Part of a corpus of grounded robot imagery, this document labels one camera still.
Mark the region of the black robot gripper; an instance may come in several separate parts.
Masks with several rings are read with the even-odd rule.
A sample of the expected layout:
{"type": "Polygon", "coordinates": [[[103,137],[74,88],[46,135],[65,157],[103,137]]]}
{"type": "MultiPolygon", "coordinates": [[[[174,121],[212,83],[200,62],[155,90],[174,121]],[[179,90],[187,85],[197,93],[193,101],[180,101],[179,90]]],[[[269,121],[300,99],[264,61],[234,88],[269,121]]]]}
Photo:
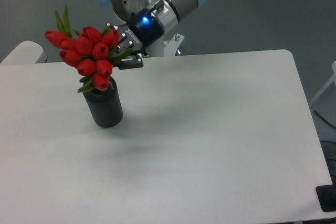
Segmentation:
{"type": "Polygon", "coordinates": [[[106,23],[105,32],[111,30],[118,31],[120,38],[118,41],[118,52],[132,49],[131,58],[123,59],[117,63],[120,70],[142,68],[144,66],[142,57],[138,54],[149,55],[147,47],[153,44],[164,34],[164,28],[154,14],[154,9],[145,8],[123,25],[115,26],[106,23]]]}

